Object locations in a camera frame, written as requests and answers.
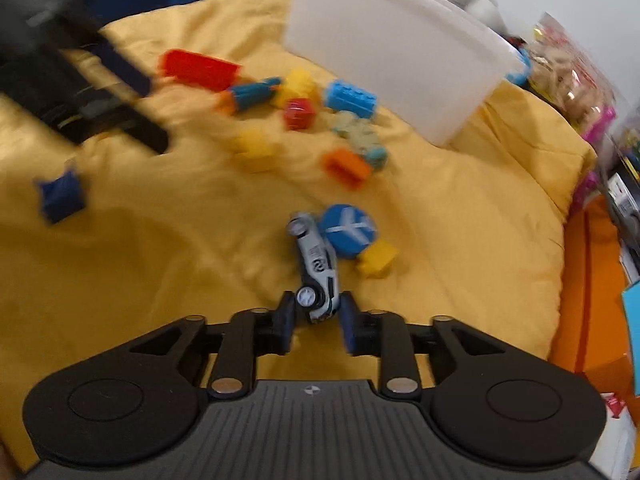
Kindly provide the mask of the orange cardboard box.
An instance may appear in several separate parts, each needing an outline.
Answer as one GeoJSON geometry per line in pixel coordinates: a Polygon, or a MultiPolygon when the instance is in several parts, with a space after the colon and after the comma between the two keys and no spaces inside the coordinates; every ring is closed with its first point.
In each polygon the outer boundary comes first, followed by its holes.
{"type": "Polygon", "coordinates": [[[634,367],[622,293],[618,231],[602,197],[575,212],[564,231],[560,322],[549,361],[602,393],[634,396],[634,367]]]}

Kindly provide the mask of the white plastic storage bin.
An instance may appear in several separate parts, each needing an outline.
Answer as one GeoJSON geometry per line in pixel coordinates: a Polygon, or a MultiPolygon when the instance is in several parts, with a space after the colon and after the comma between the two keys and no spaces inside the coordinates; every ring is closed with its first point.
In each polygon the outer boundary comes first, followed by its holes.
{"type": "Polygon", "coordinates": [[[284,43],[439,146],[521,66],[506,40],[447,0],[292,0],[284,43]]]}

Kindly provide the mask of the grey green toy vehicle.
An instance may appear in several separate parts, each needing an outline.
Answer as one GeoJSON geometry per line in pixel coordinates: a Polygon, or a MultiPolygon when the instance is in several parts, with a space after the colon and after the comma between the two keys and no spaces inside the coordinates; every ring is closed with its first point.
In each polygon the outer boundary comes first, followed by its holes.
{"type": "Polygon", "coordinates": [[[385,167],[388,153],[369,119],[341,110],[334,116],[332,130],[345,139],[354,153],[375,171],[385,167]]]}

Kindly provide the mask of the yellow cloth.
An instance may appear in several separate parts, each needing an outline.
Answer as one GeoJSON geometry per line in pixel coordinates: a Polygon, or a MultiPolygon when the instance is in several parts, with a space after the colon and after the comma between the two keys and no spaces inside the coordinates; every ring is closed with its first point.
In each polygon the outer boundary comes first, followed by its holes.
{"type": "Polygon", "coordinates": [[[545,356],[558,327],[563,228],[596,155],[546,103],[500,84],[448,148],[382,110],[384,170],[351,190],[321,157],[343,144],[320,117],[285,130],[280,114],[210,110],[206,91],[172,84],[142,102],[172,136],[156,156],[124,134],[66,143],[1,103],[1,452],[38,467],[22,423],[29,390],[51,373],[197,313],[210,322],[274,307],[298,285],[285,232],[297,211],[337,203],[372,217],[400,252],[385,278],[350,264],[342,284],[363,309],[413,323],[447,313],[545,356]],[[277,163],[247,170],[234,137],[262,130],[277,163]],[[43,219],[36,179],[77,165],[87,208],[43,219]]]}

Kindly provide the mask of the small yellow brick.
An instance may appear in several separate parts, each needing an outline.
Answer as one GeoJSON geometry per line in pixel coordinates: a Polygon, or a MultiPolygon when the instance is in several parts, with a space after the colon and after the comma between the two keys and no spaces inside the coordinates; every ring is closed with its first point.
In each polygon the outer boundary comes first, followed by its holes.
{"type": "Polygon", "coordinates": [[[398,255],[399,250],[393,244],[379,238],[360,252],[357,257],[357,271],[365,278],[384,278],[398,255]]]}

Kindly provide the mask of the small red printed brick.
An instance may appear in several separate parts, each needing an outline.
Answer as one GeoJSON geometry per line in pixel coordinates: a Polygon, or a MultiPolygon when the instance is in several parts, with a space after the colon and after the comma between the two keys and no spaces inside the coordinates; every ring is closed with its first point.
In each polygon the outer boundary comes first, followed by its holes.
{"type": "Polygon", "coordinates": [[[283,110],[283,120],[288,130],[308,130],[314,125],[317,112],[310,99],[288,100],[283,110]]]}

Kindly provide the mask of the blue arch brick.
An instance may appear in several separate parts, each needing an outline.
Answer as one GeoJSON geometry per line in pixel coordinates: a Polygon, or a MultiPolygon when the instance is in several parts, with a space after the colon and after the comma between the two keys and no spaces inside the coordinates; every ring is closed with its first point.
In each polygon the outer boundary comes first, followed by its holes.
{"type": "Polygon", "coordinates": [[[49,224],[57,224],[87,208],[87,195],[78,167],[68,164],[62,174],[52,180],[36,179],[40,212],[49,224]]]}

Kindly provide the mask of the red long brick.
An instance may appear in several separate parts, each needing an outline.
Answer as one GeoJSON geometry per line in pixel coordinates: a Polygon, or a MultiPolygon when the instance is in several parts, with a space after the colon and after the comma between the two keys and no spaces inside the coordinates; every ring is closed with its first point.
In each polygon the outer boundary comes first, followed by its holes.
{"type": "Polygon", "coordinates": [[[163,77],[179,84],[221,92],[234,84],[241,66],[221,58],[172,49],[160,57],[158,69],[163,77]]]}

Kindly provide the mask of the yellow long brick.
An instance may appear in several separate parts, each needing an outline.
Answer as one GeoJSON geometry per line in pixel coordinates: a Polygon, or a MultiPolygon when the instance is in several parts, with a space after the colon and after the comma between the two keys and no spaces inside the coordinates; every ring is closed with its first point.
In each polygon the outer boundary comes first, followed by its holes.
{"type": "Polygon", "coordinates": [[[312,104],[320,103],[320,89],[308,70],[296,68],[279,84],[271,104],[280,110],[294,99],[308,99],[312,104]]]}

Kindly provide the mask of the bag of wooden pieces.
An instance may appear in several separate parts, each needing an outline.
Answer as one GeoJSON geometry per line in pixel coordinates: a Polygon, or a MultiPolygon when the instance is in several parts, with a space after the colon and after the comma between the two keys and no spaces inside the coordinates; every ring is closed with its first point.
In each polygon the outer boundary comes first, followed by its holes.
{"type": "Polygon", "coordinates": [[[555,107],[588,142],[598,143],[616,118],[614,87],[550,14],[526,46],[530,88],[555,107]]]}

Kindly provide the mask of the teal orange cylinder toy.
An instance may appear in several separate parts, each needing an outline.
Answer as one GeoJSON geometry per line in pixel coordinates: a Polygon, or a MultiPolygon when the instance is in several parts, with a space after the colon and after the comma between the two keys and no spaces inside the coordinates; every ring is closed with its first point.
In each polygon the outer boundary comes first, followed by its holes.
{"type": "Polygon", "coordinates": [[[280,77],[266,78],[251,84],[237,84],[220,92],[214,110],[234,115],[273,98],[280,88],[280,77]]]}

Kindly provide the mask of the light blue studded brick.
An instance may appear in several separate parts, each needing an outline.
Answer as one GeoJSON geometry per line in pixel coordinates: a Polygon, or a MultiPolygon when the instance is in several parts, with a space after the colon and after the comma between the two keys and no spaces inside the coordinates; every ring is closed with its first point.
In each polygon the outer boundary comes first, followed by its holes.
{"type": "Polygon", "coordinates": [[[363,119],[371,119],[378,106],[378,98],[348,82],[335,79],[326,87],[324,106],[334,112],[351,112],[363,119]]]}

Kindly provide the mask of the blue airplane disc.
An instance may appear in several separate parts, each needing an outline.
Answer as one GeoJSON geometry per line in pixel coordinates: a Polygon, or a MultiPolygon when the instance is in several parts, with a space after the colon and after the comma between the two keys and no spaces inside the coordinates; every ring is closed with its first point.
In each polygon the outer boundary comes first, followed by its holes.
{"type": "Polygon", "coordinates": [[[356,259],[378,239],[371,217],[349,204],[329,206],[320,217],[319,229],[338,258],[356,259]]]}

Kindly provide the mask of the silver toy car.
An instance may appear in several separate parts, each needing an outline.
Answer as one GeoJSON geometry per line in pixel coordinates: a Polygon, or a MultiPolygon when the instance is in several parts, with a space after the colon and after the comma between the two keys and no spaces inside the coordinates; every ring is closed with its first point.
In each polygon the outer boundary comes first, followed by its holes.
{"type": "Polygon", "coordinates": [[[340,308],[337,256],[334,248],[309,212],[296,212],[286,226],[296,241],[300,283],[295,293],[297,307],[309,323],[318,323],[340,308]]]}

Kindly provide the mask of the orange brick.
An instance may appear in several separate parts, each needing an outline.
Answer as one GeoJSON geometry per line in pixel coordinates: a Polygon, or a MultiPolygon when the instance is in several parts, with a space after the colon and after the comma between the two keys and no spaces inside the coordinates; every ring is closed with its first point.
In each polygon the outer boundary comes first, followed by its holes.
{"type": "Polygon", "coordinates": [[[373,174],[373,168],[347,148],[337,148],[321,157],[322,169],[346,188],[356,190],[373,174]]]}

